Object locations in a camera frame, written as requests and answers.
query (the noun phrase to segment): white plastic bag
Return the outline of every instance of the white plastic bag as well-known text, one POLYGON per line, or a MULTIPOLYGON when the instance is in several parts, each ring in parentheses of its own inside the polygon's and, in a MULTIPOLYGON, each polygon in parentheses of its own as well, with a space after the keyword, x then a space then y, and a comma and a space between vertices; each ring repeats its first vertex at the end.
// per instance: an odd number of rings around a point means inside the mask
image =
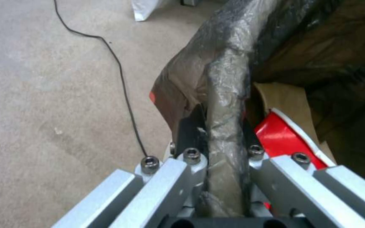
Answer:
POLYGON ((160 8, 165 2, 169 1, 171 0, 132 0, 135 21, 145 21, 155 9, 160 8))

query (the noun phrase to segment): plastic wrap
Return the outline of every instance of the plastic wrap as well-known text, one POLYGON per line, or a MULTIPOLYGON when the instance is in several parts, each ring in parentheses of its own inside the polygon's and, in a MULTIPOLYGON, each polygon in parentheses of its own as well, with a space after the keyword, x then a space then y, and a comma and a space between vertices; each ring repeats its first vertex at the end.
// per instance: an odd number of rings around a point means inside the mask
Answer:
POLYGON ((203 199, 209 215, 246 215, 248 166, 240 122, 250 72, 321 6, 318 0, 231 0, 156 80, 150 96, 174 139, 181 118, 197 104, 207 107, 210 156, 203 199))

